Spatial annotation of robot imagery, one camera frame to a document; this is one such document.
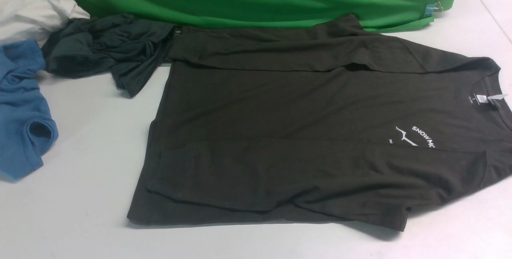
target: dark fabric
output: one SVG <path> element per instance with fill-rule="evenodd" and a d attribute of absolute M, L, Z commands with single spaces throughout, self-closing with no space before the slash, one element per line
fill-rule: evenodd
<path fill-rule="evenodd" d="M 128 218 L 357 220 L 403 230 L 512 173 L 499 67 L 348 16 L 304 29 L 183 28 Z"/>
<path fill-rule="evenodd" d="M 42 47 L 46 71 L 70 78 L 110 71 L 134 97 L 168 54 L 173 27 L 129 14 L 74 20 Z"/>

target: blue t-shirt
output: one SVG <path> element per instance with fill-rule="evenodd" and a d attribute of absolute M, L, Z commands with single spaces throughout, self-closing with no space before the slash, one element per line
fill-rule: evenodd
<path fill-rule="evenodd" d="M 34 39 L 0 47 L 0 173 L 12 179 L 39 169 L 58 137 L 35 80 L 44 67 Z"/>

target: clothing tag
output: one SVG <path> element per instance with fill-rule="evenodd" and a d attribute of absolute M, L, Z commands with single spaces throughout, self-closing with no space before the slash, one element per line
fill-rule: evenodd
<path fill-rule="evenodd" d="M 498 94 L 498 95 L 489 96 L 489 97 L 487 97 L 487 99 L 500 100 L 500 99 L 505 98 L 505 96 L 507 96 L 507 95 L 508 94 Z"/>
<path fill-rule="evenodd" d="M 477 100 L 481 104 L 488 104 L 489 103 L 489 100 L 487 99 L 487 96 L 485 96 L 485 95 L 477 95 Z"/>

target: dark gray t-shirt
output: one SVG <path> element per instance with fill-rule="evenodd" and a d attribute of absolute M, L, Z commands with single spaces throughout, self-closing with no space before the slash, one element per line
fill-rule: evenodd
<path fill-rule="evenodd" d="M 499 67 L 346 16 L 312 28 L 184 27 L 128 218 L 357 220 L 402 231 L 512 173 Z"/>

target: size label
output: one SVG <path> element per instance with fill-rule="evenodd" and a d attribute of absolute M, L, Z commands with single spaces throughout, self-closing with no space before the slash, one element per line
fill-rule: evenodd
<path fill-rule="evenodd" d="M 477 95 L 477 100 L 481 104 L 488 104 L 489 103 L 489 100 L 487 99 L 487 96 L 485 96 L 485 95 Z"/>

